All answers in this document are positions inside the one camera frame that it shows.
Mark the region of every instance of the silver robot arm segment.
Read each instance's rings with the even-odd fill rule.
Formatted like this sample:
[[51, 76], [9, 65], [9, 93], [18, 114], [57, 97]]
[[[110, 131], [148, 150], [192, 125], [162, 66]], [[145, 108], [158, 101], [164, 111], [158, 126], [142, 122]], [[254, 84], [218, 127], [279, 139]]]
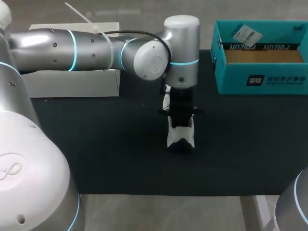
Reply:
[[[165, 20], [159, 36], [172, 52], [166, 83], [186, 89], [197, 83], [199, 20], [178, 15]], [[11, 34], [10, 52], [20, 72], [38, 70], [90, 71], [108, 68], [127, 70], [146, 80], [162, 76], [168, 65], [168, 52], [154, 38], [131, 36], [106, 38], [99, 34], [35, 29]], [[111, 60], [111, 49], [114, 60]]]
[[162, 76], [168, 61], [157, 40], [130, 36], [110, 37], [114, 49], [99, 34], [59, 29], [35, 29], [13, 33], [10, 50], [20, 72], [37, 70], [127, 70], [146, 80]]

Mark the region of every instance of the cardboard box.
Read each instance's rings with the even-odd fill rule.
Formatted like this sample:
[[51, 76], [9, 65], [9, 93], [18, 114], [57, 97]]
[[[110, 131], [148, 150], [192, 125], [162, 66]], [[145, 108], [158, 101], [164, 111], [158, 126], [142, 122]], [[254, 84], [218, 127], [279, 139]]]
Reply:
[[[245, 26], [253, 46], [234, 38]], [[308, 22], [217, 21], [211, 56], [221, 94], [308, 94]]]

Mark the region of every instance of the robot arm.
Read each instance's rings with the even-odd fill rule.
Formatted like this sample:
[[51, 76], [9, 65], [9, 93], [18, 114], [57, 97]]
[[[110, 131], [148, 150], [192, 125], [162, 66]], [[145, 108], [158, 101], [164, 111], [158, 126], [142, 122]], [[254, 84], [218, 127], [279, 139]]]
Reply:
[[13, 33], [10, 53], [16, 69], [22, 72], [37, 70], [90, 71], [121, 69], [146, 80], [166, 76], [167, 84], [188, 88], [196, 84], [199, 56], [199, 20], [192, 16], [174, 16], [165, 21], [165, 30], [159, 34], [172, 53], [154, 38], [131, 36], [106, 38], [86, 32], [35, 29]]
[[110, 38], [111, 48], [98, 34], [56, 29], [10, 34], [10, 24], [10, 9], [0, 0], [0, 230], [82, 231], [80, 197], [67, 160], [39, 128], [20, 73], [116, 68], [153, 80], [170, 65], [168, 118], [181, 126], [192, 115], [186, 109], [197, 82], [199, 20], [165, 21], [160, 37], [172, 52], [170, 63], [165, 46], [155, 39]]
[[160, 41], [130, 36], [110, 37], [110, 41], [112, 47], [99, 34], [35, 29], [12, 34], [10, 52], [20, 72], [112, 68], [127, 70], [147, 80], [163, 74], [168, 53]]

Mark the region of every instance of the white platform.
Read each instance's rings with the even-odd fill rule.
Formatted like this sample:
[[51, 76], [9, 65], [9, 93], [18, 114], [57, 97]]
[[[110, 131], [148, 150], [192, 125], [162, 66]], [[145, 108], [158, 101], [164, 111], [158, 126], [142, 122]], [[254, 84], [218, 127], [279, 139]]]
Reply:
[[[119, 23], [94, 23], [102, 31], [119, 30]], [[69, 29], [94, 33], [88, 23], [35, 24], [30, 29]], [[38, 71], [23, 75], [31, 98], [119, 96], [120, 71]]]

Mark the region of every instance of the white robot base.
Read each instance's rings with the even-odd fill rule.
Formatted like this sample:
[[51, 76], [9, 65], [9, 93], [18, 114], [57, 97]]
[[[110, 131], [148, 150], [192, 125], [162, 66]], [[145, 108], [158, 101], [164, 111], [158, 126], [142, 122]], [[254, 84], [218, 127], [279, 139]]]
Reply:
[[0, 230], [84, 231], [66, 158], [30, 119], [0, 113]]

